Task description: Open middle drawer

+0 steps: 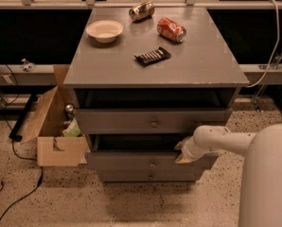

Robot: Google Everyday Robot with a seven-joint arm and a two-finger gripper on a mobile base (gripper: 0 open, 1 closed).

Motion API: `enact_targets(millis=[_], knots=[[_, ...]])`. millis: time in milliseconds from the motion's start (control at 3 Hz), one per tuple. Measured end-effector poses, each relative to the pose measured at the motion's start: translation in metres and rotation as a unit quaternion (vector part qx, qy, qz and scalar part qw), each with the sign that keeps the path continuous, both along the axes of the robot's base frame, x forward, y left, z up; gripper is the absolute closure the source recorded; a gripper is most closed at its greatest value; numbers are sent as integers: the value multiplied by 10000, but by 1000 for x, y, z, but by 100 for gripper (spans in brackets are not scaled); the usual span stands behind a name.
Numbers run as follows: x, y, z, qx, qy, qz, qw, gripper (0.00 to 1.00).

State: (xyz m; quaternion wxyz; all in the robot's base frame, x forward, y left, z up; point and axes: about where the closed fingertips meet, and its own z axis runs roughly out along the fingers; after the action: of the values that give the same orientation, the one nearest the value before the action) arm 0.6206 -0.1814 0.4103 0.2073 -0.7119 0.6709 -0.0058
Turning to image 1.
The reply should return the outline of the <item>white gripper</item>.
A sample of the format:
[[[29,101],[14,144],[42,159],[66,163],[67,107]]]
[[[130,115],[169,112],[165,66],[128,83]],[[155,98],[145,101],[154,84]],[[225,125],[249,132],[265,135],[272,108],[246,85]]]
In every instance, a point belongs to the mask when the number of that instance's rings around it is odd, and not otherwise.
[[[180,154],[176,159],[176,164],[187,164],[188,162],[194,162],[198,159],[202,158],[206,150],[200,148],[194,141],[193,137],[187,137],[174,147],[174,150],[182,150],[182,154]]]

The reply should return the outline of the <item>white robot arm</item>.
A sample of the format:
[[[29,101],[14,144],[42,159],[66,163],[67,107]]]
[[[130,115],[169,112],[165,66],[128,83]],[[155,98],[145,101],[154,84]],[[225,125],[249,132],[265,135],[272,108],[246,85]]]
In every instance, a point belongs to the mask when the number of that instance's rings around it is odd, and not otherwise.
[[[259,132],[199,126],[176,146],[177,164],[189,164],[218,149],[244,157],[238,227],[282,227],[282,124]]]

